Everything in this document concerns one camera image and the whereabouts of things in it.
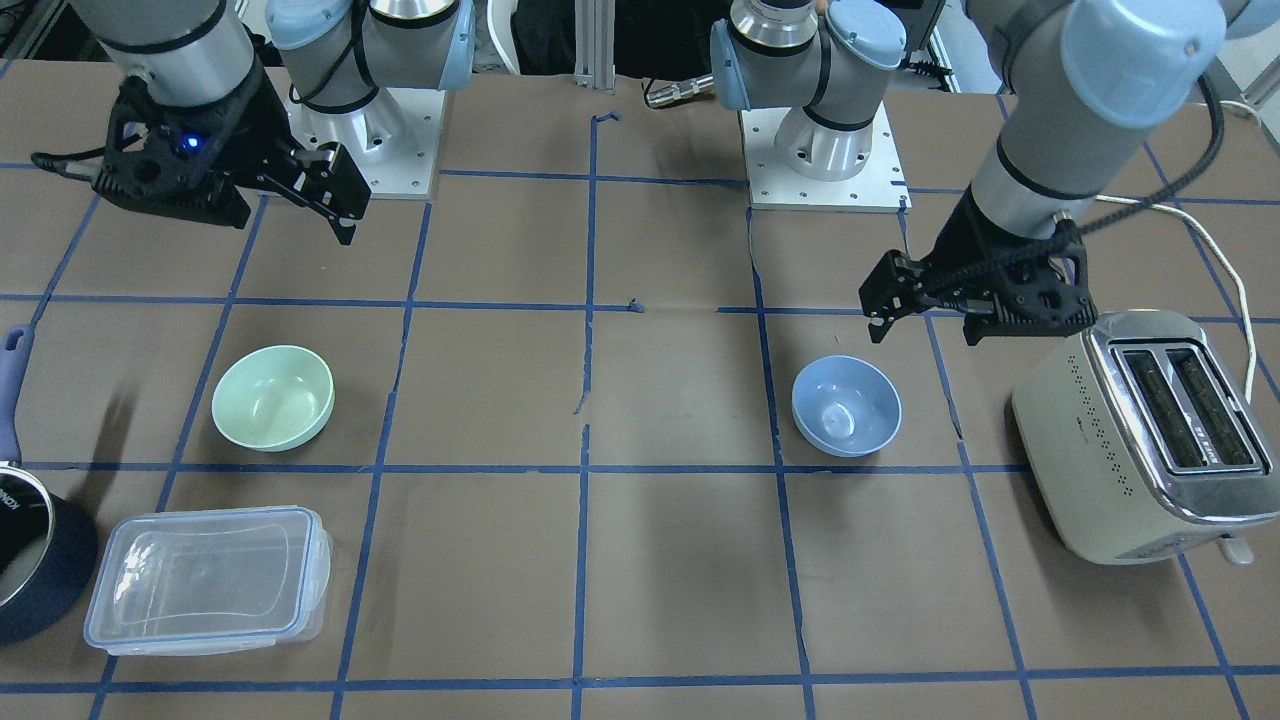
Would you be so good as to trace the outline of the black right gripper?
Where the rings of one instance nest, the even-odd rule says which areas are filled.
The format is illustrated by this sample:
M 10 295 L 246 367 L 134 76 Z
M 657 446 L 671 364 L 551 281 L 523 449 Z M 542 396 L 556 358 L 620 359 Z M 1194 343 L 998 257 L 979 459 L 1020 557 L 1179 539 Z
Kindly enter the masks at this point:
M 143 79 L 127 77 L 91 187 L 129 211 L 234 228 L 250 218 L 241 190 L 266 190 L 319 214 L 343 246 L 372 196 L 342 143 L 301 149 L 262 68 L 195 108 L 161 105 Z

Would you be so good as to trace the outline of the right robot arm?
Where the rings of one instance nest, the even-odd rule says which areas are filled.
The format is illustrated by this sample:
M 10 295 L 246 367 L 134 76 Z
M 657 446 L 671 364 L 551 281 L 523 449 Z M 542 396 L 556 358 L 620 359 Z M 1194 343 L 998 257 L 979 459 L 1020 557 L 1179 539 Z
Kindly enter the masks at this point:
M 397 88 L 467 85 L 471 1 L 270 1 L 261 40 L 232 1 L 76 1 L 123 72 L 102 146 L 37 167 L 110 204 L 242 229 L 248 190 L 319 214 L 351 243 L 369 172 L 415 158 Z

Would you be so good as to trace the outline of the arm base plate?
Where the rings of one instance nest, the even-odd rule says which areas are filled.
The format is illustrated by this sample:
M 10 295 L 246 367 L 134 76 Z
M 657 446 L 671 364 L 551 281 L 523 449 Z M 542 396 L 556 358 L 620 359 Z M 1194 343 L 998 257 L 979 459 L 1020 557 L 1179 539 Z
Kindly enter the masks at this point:
M 436 179 L 449 99 L 439 90 L 381 88 L 371 102 L 344 114 L 287 106 L 294 137 L 311 147 L 342 143 L 375 199 L 425 201 Z
M 836 131 L 801 108 L 739 113 L 755 210 L 899 213 L 913 208 L 888 113 Z

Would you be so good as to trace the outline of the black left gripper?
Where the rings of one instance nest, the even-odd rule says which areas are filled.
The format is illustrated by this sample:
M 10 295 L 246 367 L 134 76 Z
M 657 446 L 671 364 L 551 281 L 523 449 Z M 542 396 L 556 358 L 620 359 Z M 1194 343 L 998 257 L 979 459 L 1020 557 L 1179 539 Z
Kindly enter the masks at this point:
M 1069 215 L 1050 224 L 1046 240 L 1010 233 L 965 190 L 923 261 L 890 250 L 859 286 L 870 342 L 882 343 L 899 320 L 931 302 L 965 314 L 970 346 L 987 337 L 1066 337 L 1093 325 L 1100 311 L 1080 228 Z

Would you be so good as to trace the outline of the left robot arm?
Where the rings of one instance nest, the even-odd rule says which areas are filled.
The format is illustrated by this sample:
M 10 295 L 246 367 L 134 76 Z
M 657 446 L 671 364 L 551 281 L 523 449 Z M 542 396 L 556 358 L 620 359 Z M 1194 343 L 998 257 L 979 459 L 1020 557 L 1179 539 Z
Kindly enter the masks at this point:
M 869 336 L 945 307 L 987 337 L 1069 336 L 1093 325 L 1087 234 L 1171 197 L 1217 156 L 1222 110 L 1207 69 L 1221 46 L 1277 23 L 1275 1 L 966 1 L 989 65 L 1015 97 L 995 146 L 923 259 L 890 250 L 859 287 Z M 710 28 L 723 106 L 785 108 L 791 165 L 819 178 L 815 142 L 867 135 L 905 56 L 900 19 L 876 1 L 735 1 Z M 1084 215 L 1155 128 L 1198 90 L 1211 136 L 1197 163 L 1137 204 Z

